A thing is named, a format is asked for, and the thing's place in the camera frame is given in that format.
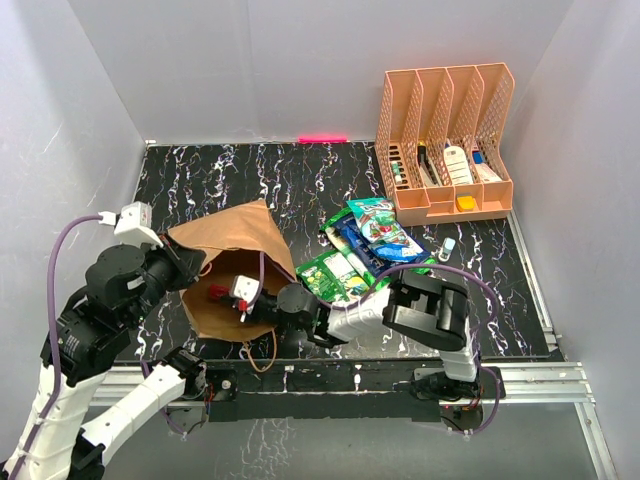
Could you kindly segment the blue sea salt vinegar bag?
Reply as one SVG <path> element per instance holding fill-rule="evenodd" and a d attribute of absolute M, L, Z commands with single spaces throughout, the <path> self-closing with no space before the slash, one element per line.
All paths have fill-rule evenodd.
<path fill-rule="evenodd" d="M 338 231 L 362 263 L 369 268 L 372 265 L 370 252 L 361 234 L 358 233 L 349 222 L 345 222 L 343 219 L 334 222 L 332 226 Z"/>

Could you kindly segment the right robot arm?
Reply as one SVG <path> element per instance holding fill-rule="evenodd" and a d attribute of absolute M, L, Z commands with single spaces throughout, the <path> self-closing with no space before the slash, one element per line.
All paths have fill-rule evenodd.
<path fill-rule="evenodd" d="M 405 389 L 414 397 L 477 402 L 483 394 L 468 320 L 468 290 L 455 283 L 401 270 L 365 300 L 324 305 L 298 283 L 272 295 L 258 280 L 239 275 L 229 287 L 211 286 L 208 296 L 238 311 L 243 324 L 292 327 L 323 348 L 384 326 L 439 352 L 440 370 L 412 374 Z"/>

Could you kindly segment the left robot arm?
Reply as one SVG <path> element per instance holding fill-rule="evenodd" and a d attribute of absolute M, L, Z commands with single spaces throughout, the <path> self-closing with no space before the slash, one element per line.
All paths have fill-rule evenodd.
<path fill-rule="evenodd" d="M 163 235 L 159 245 L 116 245 L 85 274 L 41 352 L 39 386 L 4 479 L 100 479 L 115 453 L 172 401 L 206 387 L 206 363 L 182 347 L 101 416 L 85 415 L 137 328 L 169 292 L 199 279 L 205 253 Z"/>

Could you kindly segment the blue M&M candy packet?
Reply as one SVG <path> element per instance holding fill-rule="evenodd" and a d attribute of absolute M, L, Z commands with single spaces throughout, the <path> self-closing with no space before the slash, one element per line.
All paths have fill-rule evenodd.
<path fill-rule="evenodd" d="M 375 243 L 371 249 L 380 259 L 394 263 L 412 263 L 422 253 L 420 247 L 402 243 Z"/>

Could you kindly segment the white blue snack packet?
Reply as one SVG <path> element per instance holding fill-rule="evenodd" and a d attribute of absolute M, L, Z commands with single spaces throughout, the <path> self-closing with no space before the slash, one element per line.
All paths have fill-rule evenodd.
<path fill-rule="evenodd" d="M 386 261 L 386 260 L 383 260 L 383 259 L 380 259 L 379 257 L 377 257 L 374 254 L 373 250 L 371 249 L 371 243 L 362 235 L 360 230 L 357 228 L 355 220 L 351 219 L 351 220 L 347 220 L 346 222 L 349 222 L 356 229 L 356 231 L 361 234 L 361 236 L 365 240 L 365 242 L 367 244 L 367 247 L 369 249 L 369 252 L 370 252 L 370 258 L 371 258 L 371 263 L 372 263 L 372 265 L 368 268 L 368 270 L 374 276 L 380 275 L 384 270 L 386 270 L 388 268 L 391 268 L 391 267 L 396 266 L 396 265 L 403 264 L 403 263 L 389 262 L 389 261 Z"/>

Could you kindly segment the brown paper bag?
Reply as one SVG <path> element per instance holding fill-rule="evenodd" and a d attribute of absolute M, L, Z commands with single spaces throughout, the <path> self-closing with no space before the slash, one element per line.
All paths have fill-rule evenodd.
<path fill-rule="evenodd" d="M 182 223 L 168 235 L 183 247 L 205 253 L 198 281 L 180 291 L 185 314 L 199 337 L 241 343 L 247 353 L 249 342 L 267 333 L 277 341 L 273 321 L 243 325 L 239 312 L 209 295 L 211 286 L 229 287 L 237 275 L 263 278 L 263 287 L 272 294 L 295 280 L 289 247 L 264 200 Z"/>

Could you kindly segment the small pink snack packet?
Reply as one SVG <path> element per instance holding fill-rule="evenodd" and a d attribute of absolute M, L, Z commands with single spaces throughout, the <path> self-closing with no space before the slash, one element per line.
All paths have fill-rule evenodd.
<path fill-rule="evenodd" d="M 229 294 L 228 287 L 212 284 L 208 289 L 208 296 L 211 301 L 218 302 L 217 298 L 223 294 Z"/>

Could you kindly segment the green snack packet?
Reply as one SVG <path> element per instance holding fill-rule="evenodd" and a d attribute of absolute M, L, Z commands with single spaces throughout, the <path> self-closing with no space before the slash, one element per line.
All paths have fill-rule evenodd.
<path fill-rule="evenodd" d="M 337 250 L 324 252 L 299 265 L 296 273 L 311 292 L 328 303 L 356 300 L 369 289 L 367 282 Z"/>

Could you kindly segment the small colourful snack packet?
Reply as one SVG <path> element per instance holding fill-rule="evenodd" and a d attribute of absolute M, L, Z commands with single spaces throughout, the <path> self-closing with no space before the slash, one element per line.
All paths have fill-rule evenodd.
<path fill-rule="evenodd" d="M 349 200 L 347 205 L 360 232 L 372 246 L 407 245 L 406 235 L 396 221 L 395 207 L 390 200 L 370 197 Z"/>

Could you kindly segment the green Chuba chips bag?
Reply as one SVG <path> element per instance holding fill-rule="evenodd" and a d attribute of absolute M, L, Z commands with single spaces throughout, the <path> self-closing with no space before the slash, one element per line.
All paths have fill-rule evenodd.
<path fill-rule="evenodd" d="M 430 252 L 398 223 L 393 204 L 383 198 L 349 201 L 321 231 L 369 286 L 393 266 L 434 263 Z"/>

